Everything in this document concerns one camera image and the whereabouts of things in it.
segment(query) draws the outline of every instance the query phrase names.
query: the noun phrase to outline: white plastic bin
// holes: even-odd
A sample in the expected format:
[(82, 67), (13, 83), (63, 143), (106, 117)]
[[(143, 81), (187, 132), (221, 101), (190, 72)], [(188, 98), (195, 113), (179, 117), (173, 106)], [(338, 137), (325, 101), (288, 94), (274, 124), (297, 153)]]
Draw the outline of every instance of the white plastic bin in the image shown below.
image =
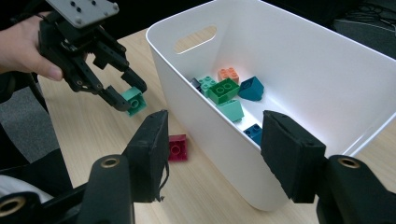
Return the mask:
[[(216, 34), (182, 53), (176, 42), (206, 27)], [(260, 147), (244, 133), (265, 109), (289, 115), (326, 146), (326, 156), (353, 156), (396, 111), (396, 61), (259, 0), (215, 0), (153, 24), (147, 32), (169, 110), (252, 206), (271, 211), (288, 200)], [(259, 102), (239, 99), (233, 123), (191, 84), (232, 66), (256, 76)]]

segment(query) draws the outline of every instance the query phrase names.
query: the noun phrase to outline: blue lego brick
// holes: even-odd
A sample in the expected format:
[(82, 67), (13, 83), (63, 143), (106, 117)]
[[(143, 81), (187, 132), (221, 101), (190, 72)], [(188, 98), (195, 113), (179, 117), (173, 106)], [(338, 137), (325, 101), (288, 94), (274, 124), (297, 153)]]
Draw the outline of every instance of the blue lego brick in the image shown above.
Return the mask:
[(253, 124), (244, 133), (251, 138), (257, 145), (262, 144), (262, 128), (258, 124)]
[(129, 117), (147, 106), (142, 92), (137, 87), (132, 87), (128, 91), (123, 92), (121, 96), (131, 104), (131, 108), (126, 111)]
[(204, 77), (198, 80), (201, 83), (201, 93), (207, 98), (209, 97), (209, 88), (216, 85), (216, 81), (212, 77)]
[(209, 88), (209, 98), (216, 104), (220, 105), (233, 99), (239, 92), (239, 85), (227, 77), (221, 82)]
[(262, 83), (256, 77), (251, 77), (241, 83), (238, 95), (250, 101), (260, 101), (263, 93), (264, 86)]
[(238, 100), (229, 100), (220, 105), (216, 105), (216, 108), (232, 122), (238, 121), (245, 116), (241, 102)]

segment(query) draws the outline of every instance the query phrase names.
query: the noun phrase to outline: finger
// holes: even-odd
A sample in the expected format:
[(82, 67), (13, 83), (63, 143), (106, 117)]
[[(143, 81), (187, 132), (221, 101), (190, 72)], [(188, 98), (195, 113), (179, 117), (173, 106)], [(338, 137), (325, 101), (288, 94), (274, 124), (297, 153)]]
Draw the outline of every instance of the finger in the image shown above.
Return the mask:
[(37, 51), (32, 51), (29, 58), (32, 59), (29, 66), (31, 70), (42, 77), (60, 81), (64, 78), (60, 67), (41, 56)]

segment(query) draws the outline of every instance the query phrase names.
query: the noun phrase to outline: lego brick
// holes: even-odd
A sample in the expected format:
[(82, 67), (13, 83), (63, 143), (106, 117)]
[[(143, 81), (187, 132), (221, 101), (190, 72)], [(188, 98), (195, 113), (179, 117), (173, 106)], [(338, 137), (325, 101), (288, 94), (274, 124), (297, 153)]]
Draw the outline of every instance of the lego brick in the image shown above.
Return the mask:
[(236, 73), (235, 69), (233, 67), (230, 68), (222, 68), (218, 71), (218, 79), (219, 81), (222, 81), (229, 77), (232, 79), (236, 84), (239, 84), (239, 75)]
[(216, 104), (222, 104), (235, 97), (239, 92), (239, 85), (227, 77), (209, 88), (209, 98)]
[(220, 105), (216, 105), (216, 108), (232, 122), (238, 121), (245, 116), (241, 102), (238, 100), (229, 100)]
[(250, 101), (260, 101), (263, 93), (264, 86), (262, 83), (256, 77), (251, 77), (241, 83), (238, 95)]
[(204, 77), (198, 80), (201, 83), (201, 93), (207, 98), (209, 97), (209, 88), (216, 85), (217, 82), (212, 77)]
[(251, 138), (257, 145), (261, 145), (262, 143), (262, 128), (258, 124), (253, 124), (246, 130), (244, 133)]
[(169, 161), (187, 160), (186, 134), (169, 135)]
[(195, 77), (193, 77), (193, 78), (190, 80), (190, 84), (191, 84), (196, 90), (198, 90), (199, 92), (202, 92), (202, 90), (201, 90), (201, 83), (200, 83)]
[(131, 104), (131, 108), (126, 111), (129, 117), (147, 106), (142, 92), (137, 87), (132, 87), (128, 91), (123, 92), (121, 96)]

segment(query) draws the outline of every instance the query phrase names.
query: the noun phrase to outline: table surface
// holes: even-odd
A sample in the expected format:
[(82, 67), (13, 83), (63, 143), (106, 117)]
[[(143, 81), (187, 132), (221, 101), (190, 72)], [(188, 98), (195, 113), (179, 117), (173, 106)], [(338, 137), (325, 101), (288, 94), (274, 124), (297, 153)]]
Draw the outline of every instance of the table surface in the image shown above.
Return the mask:
[[(65, 81), (42, 77), (39, 83), (74, 187), (87, 182), (93, 163), (106, 155), (120, 154), (147, 115), (167, 109), (151, 56), (146, 31), (120, 39), (127, 48), (131, 68), (148, 84), (145, 109), (127, 116), (101, 97), (73, 92)], [(118, 92), (130, 87), (111, 66), (104, 70), (87, 63), (105, 87)], [(169, 113), (169, 134), (186, 133)], [(318, 223), (316, 204), (288, 202), (266, 212), (250, 206), (217, 170), (205, 153), (188, 137), (187, 161), (170, 163), (169, 180), (161, 203), (135, 203), (136, 223)], [(396, 192), (396, 121), (381, 132), (356, 158), (364, 161), (385, 187)]]

